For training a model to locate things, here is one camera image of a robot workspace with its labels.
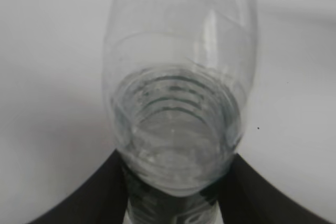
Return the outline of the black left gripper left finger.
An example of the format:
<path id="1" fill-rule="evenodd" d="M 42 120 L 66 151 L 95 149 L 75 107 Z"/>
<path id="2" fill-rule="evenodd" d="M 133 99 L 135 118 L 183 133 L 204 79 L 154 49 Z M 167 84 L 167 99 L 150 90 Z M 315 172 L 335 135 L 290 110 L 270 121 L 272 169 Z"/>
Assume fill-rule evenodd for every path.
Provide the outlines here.
<path id="1" fill-rule="evenodd" d="M 123 223 L 127 189 L 122 160 L 114 151 L 101 167 L 74 193 L 31 223 Z"/>

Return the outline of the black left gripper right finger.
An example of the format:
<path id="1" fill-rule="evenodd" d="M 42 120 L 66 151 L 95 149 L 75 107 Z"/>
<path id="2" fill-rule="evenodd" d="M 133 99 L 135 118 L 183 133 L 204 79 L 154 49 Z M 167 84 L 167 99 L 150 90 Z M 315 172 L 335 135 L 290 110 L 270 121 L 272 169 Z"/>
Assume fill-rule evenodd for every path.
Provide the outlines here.
<path id="1" fill-rule="evenodd" d="M 275 188 L 238 154 L 220 182 L 218 202 L 224 223 L 329 223 Z"/>

